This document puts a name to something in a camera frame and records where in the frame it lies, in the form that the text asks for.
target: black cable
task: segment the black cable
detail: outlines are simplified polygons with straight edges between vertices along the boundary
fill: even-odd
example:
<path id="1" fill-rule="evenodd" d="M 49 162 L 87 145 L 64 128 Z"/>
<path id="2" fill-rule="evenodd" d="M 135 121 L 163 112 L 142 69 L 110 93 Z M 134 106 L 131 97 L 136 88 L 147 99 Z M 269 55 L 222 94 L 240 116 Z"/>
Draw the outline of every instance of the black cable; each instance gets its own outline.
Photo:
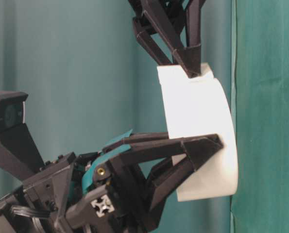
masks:
<path id="1" fill-rule="evenodd" d="M 26 206 L 13 205 L 11 207 L 11 212 L 14 215 L 20 215 L 30 218 L 48 219 L 50 217 L 50 211 L 46 210 L 35 210 Z"/>

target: screw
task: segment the screw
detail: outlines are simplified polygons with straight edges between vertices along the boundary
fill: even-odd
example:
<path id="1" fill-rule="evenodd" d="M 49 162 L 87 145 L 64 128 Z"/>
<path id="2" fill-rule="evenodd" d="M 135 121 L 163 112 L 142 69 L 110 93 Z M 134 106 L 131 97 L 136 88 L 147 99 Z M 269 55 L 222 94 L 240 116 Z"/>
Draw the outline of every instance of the screw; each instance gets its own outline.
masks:
<path id="1" fill-rule="evenodd" d="M 105 174 L 105 170 L 104 170 L 102 167 L 100 167 L 100 168 L 97 170 L 97 173 L 98 173 L 99 175 L 103 176 L 103 175 Z"/>

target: teal curtain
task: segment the teal curtain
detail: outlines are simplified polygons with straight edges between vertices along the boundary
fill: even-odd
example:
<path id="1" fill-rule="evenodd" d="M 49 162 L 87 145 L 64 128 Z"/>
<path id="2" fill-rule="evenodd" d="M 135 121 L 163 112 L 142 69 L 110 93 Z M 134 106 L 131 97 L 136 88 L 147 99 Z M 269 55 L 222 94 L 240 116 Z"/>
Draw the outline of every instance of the teal curtain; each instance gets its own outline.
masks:
<path id="1" fill-rule="evenodd" d="M 289 233 L 289 0 L 236 5 L 235 233 Z"/>
<path id="2" fill-rule="evenodd" d="M 156 63 L 136 43 L 133 15 L 127 0 L 0 0 L 0 89 L 30 94 L 27 124 L 44 160 L 99 150 L 130 128 L 166 130 Z M 230 100 L 231 2 L 207 0 L 202 18 L 203 61 Z M 0 196 L 18 185 L 0 170 Z M 155 232 L 228 233 L 229 216 L 228 197 L 173 194 Z"/>

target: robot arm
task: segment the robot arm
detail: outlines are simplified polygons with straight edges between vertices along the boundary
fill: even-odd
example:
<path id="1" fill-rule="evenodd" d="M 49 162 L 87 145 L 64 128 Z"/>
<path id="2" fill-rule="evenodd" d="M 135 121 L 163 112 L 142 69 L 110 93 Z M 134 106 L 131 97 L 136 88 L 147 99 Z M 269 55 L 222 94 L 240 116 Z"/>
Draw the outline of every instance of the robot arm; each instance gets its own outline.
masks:
<path id="1" fill-rule="evenodd" d="M 8 94 L 0 93 L 0 99 Z M 17 96 L 26 99 L 24 93 L 13 94 L 7 105 Z M 16 119 L 19 112 L 13 112 Z M 3 140 L 25 125 L 17 120 L 4 128 Z M 32 138 L 17 137 L 26 148 L 35 146 Z M 0 147 L 8 159 L 17 160 L 17 151 L 3 140 Z M 215 134 L 169 139 L 167 133 L 129 131 L 99 152 L 40 162 L 38 172 L 22 179 L 22 187 L 0 199 L 0 233 L 150 232 L 158 227 L 167 197 L 221 149 Z M 173 166 L 171 157 L 179 154 L 187 156 Z M 38 155 L 35 150 L 20 157 L 24 174 L 25 168 L 35 170 L 29 161 L 39 160 Z M 160 159 L 145 177 L 139 164 Z M 7 163 L 0 167 L 16 174 Z"/>
<path id="2" fill-rule="evenodd" d="M 172 65 L 151 38 L 158 33 L 171 51 L 173 64 L 180 64 L 189 78 L 201 75 L 201 8 L 205 0 L 129 0 L 136 17 L 134 33 L 138 43 L 161 66 Z M 185 47 L 180 34 L 186 28 Z"/>

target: white roll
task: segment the white roll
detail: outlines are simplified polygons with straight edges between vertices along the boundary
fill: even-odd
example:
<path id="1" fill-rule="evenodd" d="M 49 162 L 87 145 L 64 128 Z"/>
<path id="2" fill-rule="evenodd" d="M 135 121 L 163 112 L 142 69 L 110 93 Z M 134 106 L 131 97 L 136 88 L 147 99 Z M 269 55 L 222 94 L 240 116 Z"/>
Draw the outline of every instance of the white roll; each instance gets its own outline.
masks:
<path id="1" fill-rule="evenodd" d="M 238 185 L 238 159 L 232 118 L 223 88 L 207 63 L 189 79 L 179 65 L 157 67 L 170 138 L 218 134 L 223 149 L 178 189 L 178 200 L 232 195 Z M 178 163 L 185 155 L 173 157 Z"/>

